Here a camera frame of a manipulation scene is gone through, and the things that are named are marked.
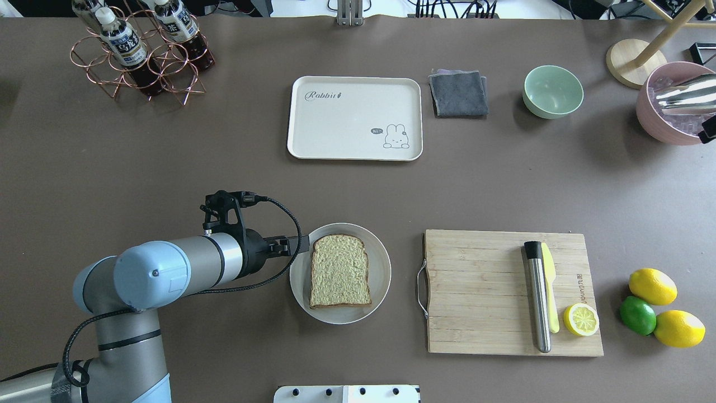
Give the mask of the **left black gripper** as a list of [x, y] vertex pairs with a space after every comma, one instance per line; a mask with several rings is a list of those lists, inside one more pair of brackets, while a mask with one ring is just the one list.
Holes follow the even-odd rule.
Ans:
[[268, 259], [302, 254], [309, 251], [310, 247], [309, 235], [263, 238], [258, 232], [246, 229], [243, 244], [241, 244], [243, 250], [241, 278], [257, 273]]

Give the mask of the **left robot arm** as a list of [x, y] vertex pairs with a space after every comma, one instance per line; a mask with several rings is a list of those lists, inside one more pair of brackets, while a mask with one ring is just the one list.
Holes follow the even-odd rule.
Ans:
[[73, 286], [75, 303], [95, 321], [98, 357], [70, 362], [64, 352], [58, 365], [7, 378], [2, 401], [169, 402], [158, 309], [255, 273], [268, 258], [307, 249], [305, 235], [206, 231], [106, 257], [82, 270]]

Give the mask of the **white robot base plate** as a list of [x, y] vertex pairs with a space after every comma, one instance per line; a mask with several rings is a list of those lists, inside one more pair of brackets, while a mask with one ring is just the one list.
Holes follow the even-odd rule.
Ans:
[[274, 402], [420, 402], [419, 385], [284, 386]]

